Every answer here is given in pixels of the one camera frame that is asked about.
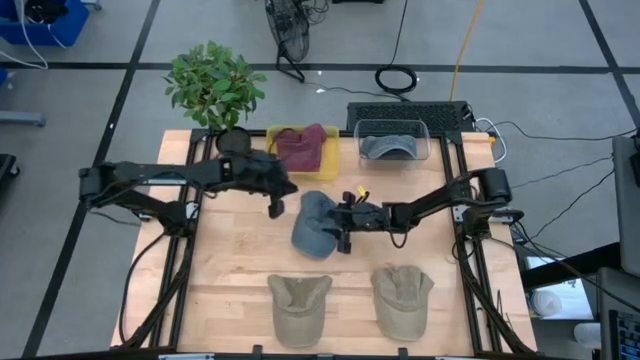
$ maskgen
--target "gray cap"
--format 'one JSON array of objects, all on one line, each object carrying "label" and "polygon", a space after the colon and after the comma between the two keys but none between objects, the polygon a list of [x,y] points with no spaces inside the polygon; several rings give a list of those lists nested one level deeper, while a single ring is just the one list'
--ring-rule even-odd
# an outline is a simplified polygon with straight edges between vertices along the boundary
[{"label": "gray cap", "polygon": [[393,150],[418,158],[416,139],[409,135],[367,136],[360,144],[360,155],[366,159],[378,159]]},{"label": "gray cap", "polygon": [[278,341],[293,348],[315,345],[322,337],[331,278],[270,275],[267,281],[273,293],[273,326]]},{"label": "gray cap", "polygon": [[433,281],[415,266],[400,266],[374,271],[371,282],[380,331],[396,340],[420,339],[427,328]]},{"label": "gray cap", "polygon": [[291,233],[293,246],[314,259],[326,259],[336,247],[333,235],[324,229],[338,229],[329,211],[334,203],[321,191],[309,191],[300,199],[300,212]]}]

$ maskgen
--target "green leaves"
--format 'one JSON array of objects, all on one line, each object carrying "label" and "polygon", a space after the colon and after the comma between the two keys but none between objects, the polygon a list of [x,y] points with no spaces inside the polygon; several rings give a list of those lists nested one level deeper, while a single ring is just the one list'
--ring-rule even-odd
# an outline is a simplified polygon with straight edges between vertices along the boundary
[{"label": "green leaves", "polygon": [[226,93],[226,94],[222,95],[222,97],[220,98],[220,101],[226,102],[226,101],[236,100],[236,99],[239,99],[239,98],[240,98],[240,95],[238,95],[238,94]]},{"label": "green leaves", "polygon": [[266,82],[267,77],[264,74],[253,74],[251,78],[255,81]]},{"label": "green leaves", "polygon": [[255,84],[267,77],[254,73],[241,55],[234,58],[231,48],[213,41],[195,46],[171,64],[171,72],[163,77],[169,84],[165,95],[171,97],[172,107],[186,109],[184,117],[201,126],[235,126],[241,113],[248,120],[248,113],[258,107],[257,99],[265,98]]},{"label": "green leaves", "polygon": [[215,84],[213,84],[213,90],[217,91],[227,91],[231,87],[231,81],[227,79],[222,79]]},{"label": "green leaves", "polygon": [[264,99],[264,93],[254,86],[249,87],[251,94],[257,98]]},{"label": "green leaves", "polygon": [[171,61],[171,64],[173,64],[173,67],[176,69],[184,69],[189,66],[189,64],[187,64],[187,62],[184,61],[184,59],[182,59],[181,57],[173,59],[173,61]]}]

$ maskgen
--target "yellow cable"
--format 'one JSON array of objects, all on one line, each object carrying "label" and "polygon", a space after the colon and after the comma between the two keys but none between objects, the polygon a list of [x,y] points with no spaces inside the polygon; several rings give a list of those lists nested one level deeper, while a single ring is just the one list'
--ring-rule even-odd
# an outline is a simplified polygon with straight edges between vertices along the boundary
[{"label": "yellow cable", "polygon": [[464,42],[462,43],[462,47],[460,48],[460,54],[458,54],[458,61],[456,61],[456,68],[455,70],[453,70],[453,82],[451,83],[451,95],[449,95],[449,101],[453,101],[453,95],[456,93],[456,79],[458,78],[458,68],[460,67],[460,62],[462,61],[462,55],[464,55],[464,50],[467,48],[467,43],[469,42],[469,38],[471,37],[471,33],[473,32],[473,26],[476,24],[476,19],[480,14],[480,10],[482,9],[483,4],[484,4],[484,0],[478,0],[478,5],[476,5],[476,10],[473,12],[473,18],[471,19],[469,30],[467,30],[467,36],[465,36]]}]

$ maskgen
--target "floor tile line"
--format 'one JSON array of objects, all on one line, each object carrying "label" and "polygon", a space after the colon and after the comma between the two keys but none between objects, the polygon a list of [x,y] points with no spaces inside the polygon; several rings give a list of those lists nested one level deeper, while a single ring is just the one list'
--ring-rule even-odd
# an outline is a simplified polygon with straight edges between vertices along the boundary
[{"label": "floor tile line", "polygon": [[[136,47],[131,55],[131,60],[126,69],[124,79],[122,80],[122,85],[120,86],[120,90],[116,96],[102,139],[98,145],[93,165],[102,162],[106,157],[120,114],[122,113],[122,108],[127,99],[129,89],[131,88],[133,76],[136,71],[136,64],[140,61],[140,57],[142,56],[142,50],[144,49],[147,38],[149,37],[149,32],[153,25],[159,5],[160,0],[153,0],[149,6],[142,29],[138,36],[138,41],[136,42]],[[73,215],[73,219],[71,220],[71,225],[69,226],[69,231],[67,232],[62,250],[60,251],[60,255],[56,261],[53,274],[51,275],[51,280],[49,281],[49,285],[47,286],[47,290],[40,304],[33,327],[31,328],[31,332],[27,338],[27,342],[22,353],[23,358],[35,357],[38,354],[40,344],[42,343],[47,325],[49,324],[49,319],[51,318],[56,300],[58,299],[58,293],[60,292],[60,288],[64,282],[69,264],[71,263],[71,258],[73,256],[76,243],[78,242],[78,237],[80,236],[80,231],[82,230],[86,213],[87,209],[79,202]]]},{"label": "floor tile line", "polygon": [[607,39],[604,37],[604,33],[598,24],[598,20],[593,13],[593,9],[591,9],[591,5],[589,5],[588,0],[578,0],[580,2],[580,6],[582,7],[582,11],[587,18],[587,22],[591,27],[591,31],[593,32],[593,36],[596,38],[596,42],[600,47],[600,51],[607,61],[607,65],[611,69],[613,73],[613,78],[616,82],[616,86],[618,87],[618,91],[620,91],[620,96],[622,97],[622,101],[624,101],[625,106],[627,107],[627,111],[633,120],[633,123],[636,126],[640,127],[640,110],[638,109],[638,104],[636,103],[635,97],[629,90],[629,86],[624,79],[623,72],[620,67],[618,67],[618,63],[616,62],[615,56],[607,43]]},{"label": "floor tile line", "polygon": [[[337,64],[337,63],[303,63],[298,67],[303,71],[376,71],[384,64]],[[128,70],[130,63],[119,62],[52,62],[51,69],[64,70]],[[276,71],[275,64],[254,63],[251,64],[256,71]],[[416,72],[444,72],[451,73],[455,65],[420,65],[402,64]],[[26,66],[15,63],[2,63],[0,67],[8,69],[29,69]],[[139,62],[134,64],[136,70],[171,70],[171,63]],[[620,68],[622,73],[640,73],[640,67]],[[607,66],[530,66],[530,65],[461,65],[459,72],[462,73],[487,73],[487,74],[606,74],[611,73],[611,68]]]}]

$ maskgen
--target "gray floor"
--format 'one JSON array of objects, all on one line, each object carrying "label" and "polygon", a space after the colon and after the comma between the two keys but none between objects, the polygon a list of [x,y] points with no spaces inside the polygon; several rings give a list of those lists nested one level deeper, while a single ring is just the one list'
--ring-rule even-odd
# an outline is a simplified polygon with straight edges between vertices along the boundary
[{"label": "gray floor", "polygon": [[[126,63],[132,56],[151,0],[103,0],[78,43],[45,49],[55,62]],[[620,66],[640,66],[640,3],[589,0]],[[455,63],[474,9],[473,1],[410,0],[396,63]],[[379,64],[390,60],[402,2],[334,5],[312,28],[307,63]],[[273,63],[276,48],[262,1],[161,0],[140,61],[164,63],[209,39],[232,46],[252,63]],[[28,49],[0,40],[0,51],[32,59]],[[486,0],[464,58],[466,65],[607,66],[578,0]],[[108,160],[153,162],[166,129],[194,124],[172,110],[164,96],[166,71],[138,70]],[[44,128],[0,125],[0,153],[18,156],[22,175],[0,212],[0,358],[22,354],[77,205],[77,170],[91,164],[107,124],[124,70],[15,70],[0,89],[0,109],[40,111]],[[318,93],[284,75],[266,71],[267,99],[244,126],[324,124],[344,127],[346,106],[385,101],[369,95]],[[307,72],[327,86],[378,91],[367,71]],[[413,100],[447,100],[451,73],[419,73]],[[640,75],[626,75],[640,96]],[[462,73],[457,99],[473,105],[476,117],[510,120],[532,134],[603,136],[634,127],[611,74]],[[550,174],[611,153],[609,142],[530,140],[500,128],[509,154],[500,165],[512,184]],[[535,232],[578,194],[598,182],[610,162],[514,190],[513,205],[526,212]],[[539,242],[568,255],[617,240],[611,179],[584,197]],[[126,218],[125,212],[110,209]],[[137,229],[91,215],[53,309],[39,354],[106,349],[118,312],[124,276]],[[570,322],[536,322],[541,350],[585,358],[572,340]]]}]

